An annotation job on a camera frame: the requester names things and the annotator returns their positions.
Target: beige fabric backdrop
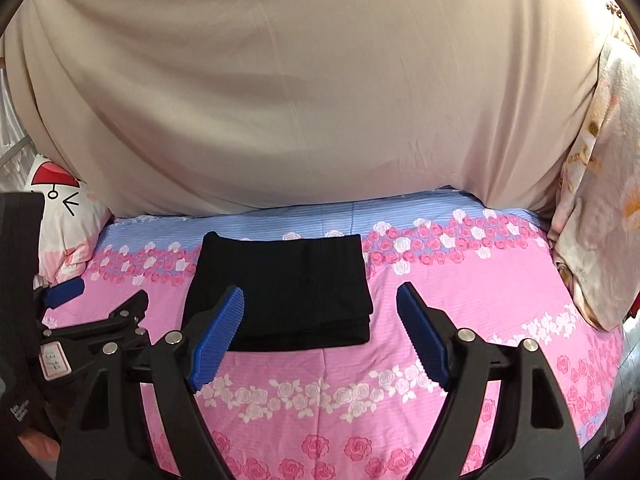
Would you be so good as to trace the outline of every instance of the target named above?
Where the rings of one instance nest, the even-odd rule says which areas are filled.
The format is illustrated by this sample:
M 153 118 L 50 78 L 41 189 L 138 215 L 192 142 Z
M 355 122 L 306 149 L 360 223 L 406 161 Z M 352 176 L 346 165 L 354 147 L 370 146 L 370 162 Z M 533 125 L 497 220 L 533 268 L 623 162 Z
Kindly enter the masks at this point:
M 610 0 L 26 0 L 6 32 L 40 151 L 116 215 L 451 185 L 552 206 Z

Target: cartoon pillow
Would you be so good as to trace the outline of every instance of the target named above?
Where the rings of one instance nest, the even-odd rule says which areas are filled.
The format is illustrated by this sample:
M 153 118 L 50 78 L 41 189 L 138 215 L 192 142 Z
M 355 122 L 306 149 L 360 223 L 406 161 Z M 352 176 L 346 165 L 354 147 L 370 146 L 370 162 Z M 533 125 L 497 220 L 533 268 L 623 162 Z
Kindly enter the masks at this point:
M 41 155 L 34 160 L 24 189 L 45 197 L 38 250 L 40 276 L 49 285 L 80 276 L 111 212 L 84 182 Z

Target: folded black cloth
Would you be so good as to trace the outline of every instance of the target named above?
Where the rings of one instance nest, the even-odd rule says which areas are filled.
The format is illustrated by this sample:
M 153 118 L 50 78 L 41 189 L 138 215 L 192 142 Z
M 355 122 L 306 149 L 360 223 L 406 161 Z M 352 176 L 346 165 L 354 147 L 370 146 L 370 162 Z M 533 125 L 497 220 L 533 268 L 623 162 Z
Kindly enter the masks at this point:
M 182 326 L 229 285 L 244 292 L 244 317 L 229 350 L 278 352 L 369 341 L 373 304 L 360 236 L 253 242 L 204 237 Z

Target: blue clamp pad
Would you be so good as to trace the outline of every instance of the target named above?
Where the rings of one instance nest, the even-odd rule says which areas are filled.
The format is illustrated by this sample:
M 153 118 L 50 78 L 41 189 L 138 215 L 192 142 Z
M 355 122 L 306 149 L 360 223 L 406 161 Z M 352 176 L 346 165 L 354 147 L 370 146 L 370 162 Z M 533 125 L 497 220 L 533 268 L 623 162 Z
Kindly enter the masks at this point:
M 244 316 L 244 294 L 234 287 L 216 305 L 213 320 L 191 353 L 189 384 L 199 392 L 209 384 L 218 371 L 222 357 L 236 335 Z
M 447 347 L 429 320 L 427 306 L 413 285 L 405 283 L 398 288 L 396 306 L 427 377 L 446 389 L 450 379 Z
M 80 296 L 84 292 L 84 281 L 82 278 L 72 278 L 68 282 L 60 283 L 47 289 L 44 296 L 44 306 L 47 308 L 57 308 L 67 301 Z

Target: red hat drawing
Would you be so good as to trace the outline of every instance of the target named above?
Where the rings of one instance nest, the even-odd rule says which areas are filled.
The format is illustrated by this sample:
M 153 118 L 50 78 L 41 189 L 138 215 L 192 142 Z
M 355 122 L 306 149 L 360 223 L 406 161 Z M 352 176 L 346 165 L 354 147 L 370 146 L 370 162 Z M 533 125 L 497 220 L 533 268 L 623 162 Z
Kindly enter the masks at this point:
M 31 185 L 56 184 L 60 186 L 80 187 L 80 183 L 65 170 L 56 166 L 53 162 L 43 162 L 33 174 Z

